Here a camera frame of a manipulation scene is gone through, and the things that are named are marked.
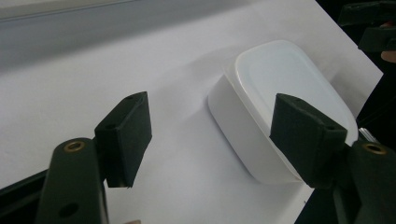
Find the brass screw insert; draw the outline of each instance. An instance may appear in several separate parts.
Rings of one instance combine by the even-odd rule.
[[[376,144],[366,143],[366,144],[363,144],[363,147],[367,151],[372,152],[377,155],[385,155],[388,153],[384,147],[382,147],[380,145],[376,145]]]
[[[79,150],[82,150],[85,147],[85,143],[82,141],[74,141],[68,143],[66,146],[64,146],[64,151],[65,152],[77,152]]]

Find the white device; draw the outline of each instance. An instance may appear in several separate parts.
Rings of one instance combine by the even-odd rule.
[[[249,49],[209,93],[208,104],[236,154],[260,182],[302,181],[269,138],[277,93],[299,97],[338,122],[347,129],[348,145],[358,139],[347,105],[300,48],[277,40]]]

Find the white rounded box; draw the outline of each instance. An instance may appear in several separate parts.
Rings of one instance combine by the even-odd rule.
[[[347,129],[348,145],[358,139],[347,105],[300,48],[277,40],[249,49],[209,93],[208,104],[234,151],[260,182],[302,181],[269,138],[277,93],[299,97],[338,122]]]

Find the screw hole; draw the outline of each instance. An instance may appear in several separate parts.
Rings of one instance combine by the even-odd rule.
[[[70,203],[59,210],[59,217],[71,217],[78,211],[77,203]]]
[[[64,151],[66,152],[75,152],[82,150],[85,147],[85,143],[82,141],[71,142],[64,146]]]
[[[372,152],[374,154],[377,154],[377,155],[385,155],[385,154],[387,154],[387,151],[381,146],[377,146],[377,145],[374,145],[374,144],[364,144],[363,147],[367,151],[370,151],[370,152]]]

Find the white table surface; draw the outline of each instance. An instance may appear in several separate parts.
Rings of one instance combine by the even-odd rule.
[[[355,116],[380,79],[314,0],[142,0],[0,23],[0,188],[148,91],[153,138],[134,187],[106,191],[111,223],[292,223],[311,190],[256,181],[206,103],[224,62],[276,39]]]

